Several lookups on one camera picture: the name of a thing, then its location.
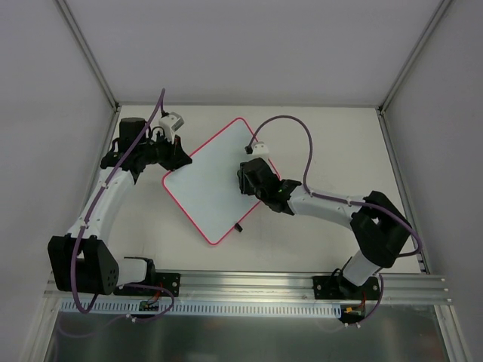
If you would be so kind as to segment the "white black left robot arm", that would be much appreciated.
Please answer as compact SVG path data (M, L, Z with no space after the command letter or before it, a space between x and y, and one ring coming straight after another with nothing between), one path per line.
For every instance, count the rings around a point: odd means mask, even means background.
M99 179L88 203L64 236L48 243L58 290L98 295L148 295L159 284L152 259L128 256L115 258L107 241L126 195L149 165L175 171L192 163L184 152L177 131L184 124L175 112L162 113L158 126L148 127L144 118L123 118L119 135L100 162Z

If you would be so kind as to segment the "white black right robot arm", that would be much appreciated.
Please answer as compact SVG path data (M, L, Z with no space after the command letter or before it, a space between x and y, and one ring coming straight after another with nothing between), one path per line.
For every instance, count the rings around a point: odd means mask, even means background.
M344 298L356 298L375 272L393 267L404 256L411 225L381 192L354 201L323 195L299 181L278 178L262 158L240 163L237 177L243 195L256 197L276 213L311 216L352 231L358 251L332 283Z

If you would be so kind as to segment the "pink framed whiteboard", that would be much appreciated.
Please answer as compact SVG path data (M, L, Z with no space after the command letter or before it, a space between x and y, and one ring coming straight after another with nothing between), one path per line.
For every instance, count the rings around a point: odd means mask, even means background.
M254 131L235 118L191 155L192 163L162 177L162 185L211 246L218 245L260 201L243 195L238 186L240 163Z

